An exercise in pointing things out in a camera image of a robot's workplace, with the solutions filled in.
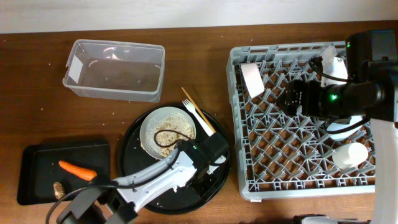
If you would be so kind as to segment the rice and peanut shells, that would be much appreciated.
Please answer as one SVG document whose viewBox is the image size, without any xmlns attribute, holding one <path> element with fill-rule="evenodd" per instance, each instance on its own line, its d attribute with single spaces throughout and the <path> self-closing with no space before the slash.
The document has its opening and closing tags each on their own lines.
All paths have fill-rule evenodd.
<svg viewBox="0 0 398 224">
<path fill-rule="evenodd" d="M 168 156 L 176 145 L 176 141 L 195 138 L 196 129 L 181 114 L 171 113 L 155 121 L 147 133 L 147 141 L 153 150 L 162 157 Z"/>
</svg>

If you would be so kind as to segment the grey plate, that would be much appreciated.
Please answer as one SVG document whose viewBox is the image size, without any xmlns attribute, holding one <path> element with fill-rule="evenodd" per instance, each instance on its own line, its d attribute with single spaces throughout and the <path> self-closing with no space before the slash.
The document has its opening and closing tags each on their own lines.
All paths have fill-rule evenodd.
<svg viewBox="0 0 398 224">
<path fill-rule="evenodd" d="M 174 148 L 156 145 L 154 135 L 160 130 L 178 131 L 190 139 L 195 139 L 197 133 L 192 118 L 182 109 L 166 106 L 150 112 L 141 125 L 139 137 L 141 147 L 158 160 L 167 157 Z"/>
</svg>

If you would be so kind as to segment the pink bowl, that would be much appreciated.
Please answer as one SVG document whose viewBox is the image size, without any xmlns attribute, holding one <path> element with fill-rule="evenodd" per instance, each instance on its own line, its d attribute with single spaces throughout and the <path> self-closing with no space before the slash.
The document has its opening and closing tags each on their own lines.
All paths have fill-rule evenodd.
<svg viewBox="0 0 398 224">
<path fill-rule="evenodd" d="M 251 98 L 255 98 L 264 92 L 264 84 L 256 63 L 241 64 L 241 71 Z"/>
</svg>

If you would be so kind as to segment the white plastic fork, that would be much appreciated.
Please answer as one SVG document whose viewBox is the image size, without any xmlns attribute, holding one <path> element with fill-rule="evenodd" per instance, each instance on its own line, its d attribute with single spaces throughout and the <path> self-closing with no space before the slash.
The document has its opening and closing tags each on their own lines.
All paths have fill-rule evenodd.
<svg viewBox="0 0 398 224">
<path fill-rule="evenodd" d="M 211 136 L 214 131 L 211 130 L 210 126 L 205 122 L 205 120 L 197 113 L 195 106 L 188 99 L 182 101 L 183 105 L 186 109 L 191 112 L 192 115 L 197 119 L 203 130 L 207 133 L 208 136 Z"/>
</svg>

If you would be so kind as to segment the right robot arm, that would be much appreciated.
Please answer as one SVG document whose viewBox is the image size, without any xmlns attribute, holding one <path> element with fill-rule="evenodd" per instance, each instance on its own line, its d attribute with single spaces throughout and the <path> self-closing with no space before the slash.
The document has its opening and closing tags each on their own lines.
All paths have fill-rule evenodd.
<svg viewBox="0 0 398 224">
<path fill-rule="evenodd" d="M 348 77 L 340 84 L 294 80 L 277 99 L 293 116 L 327 119 L 332 123 L 363 116 L 355 127 L 369 123 L 376 148 L 376 201 L 372 223 L 397 223 L 397 49 L 394 30 L 369 30 L 346 41 Z"/>
</svg>

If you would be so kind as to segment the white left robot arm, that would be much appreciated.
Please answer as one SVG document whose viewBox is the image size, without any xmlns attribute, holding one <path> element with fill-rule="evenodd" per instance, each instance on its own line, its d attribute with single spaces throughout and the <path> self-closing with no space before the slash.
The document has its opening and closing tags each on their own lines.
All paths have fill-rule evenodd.
<svg viewBox="0 0 398 224">
<path fill-rule="evenodd" d="M 178 140 L 171 155 L 108 184 L 91 184 L 66 195 L 74 199 L 57 223 L 132 223 L 140 209 L 170 189 L 190 186 L 201 198 L 212 195 L 211 173 L 223 165 L 228 142 L 214 133 L 201 143 Z"/>
</svg>

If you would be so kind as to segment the brown mushroom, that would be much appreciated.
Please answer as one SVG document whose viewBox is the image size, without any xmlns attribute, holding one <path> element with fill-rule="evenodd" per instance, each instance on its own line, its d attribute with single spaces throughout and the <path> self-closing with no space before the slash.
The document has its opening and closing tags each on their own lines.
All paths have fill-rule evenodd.
<svg viewBox="0 0 398 224">
<path fill-rule="evenodd" d="M 53 184 L 54 195 L 57 200 L 60 200 L 65 196 L 65 189 L 60 182 L 55 182 Z"/>
</svg>

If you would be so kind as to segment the wooden chopstick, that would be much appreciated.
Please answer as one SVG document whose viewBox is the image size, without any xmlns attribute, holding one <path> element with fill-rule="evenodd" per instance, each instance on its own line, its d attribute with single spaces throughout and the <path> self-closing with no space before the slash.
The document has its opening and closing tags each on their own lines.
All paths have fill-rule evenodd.
<svg viewBox="0 0 398 224">
<path fill-rule="evenodd" d="M 185 93 L 185 95 L 187 96 L 188 100 L 193 103 L 193 105 L 196 108 L 197 113 L 205 120 L 205 122 L 210 126 L 211 130 L 214 131 L 214 133 L 216 132 L 214 127 L 211 125 L 211 123 L 208 121 L 208 119 L 205 117 L 205 115 L 203 114 L 203 112 L 201 111 L 201 109 L 199 109 L 199 107 L 197 106 L 197 104 L 193 101 L 192 97 L 187 93 L 187 91 L 184 89 L 184 87 L 181 87 L 182 91 Z"/>
</svg>

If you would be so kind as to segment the orange carrot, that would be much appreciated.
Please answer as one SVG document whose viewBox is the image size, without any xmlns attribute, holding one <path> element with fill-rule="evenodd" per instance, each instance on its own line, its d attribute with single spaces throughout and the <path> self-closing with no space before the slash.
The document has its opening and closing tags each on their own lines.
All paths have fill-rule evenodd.
<svg viewBox="0 0 398 224">
<path fill-rule="evenodd" d="M 79 167 L 66 161 L 59 161 L 58 164 L 63 170 L 79 177 L 80 179 L 91 181 L 97 177 L 97 173 L 91 169 Z"/>
</svg>

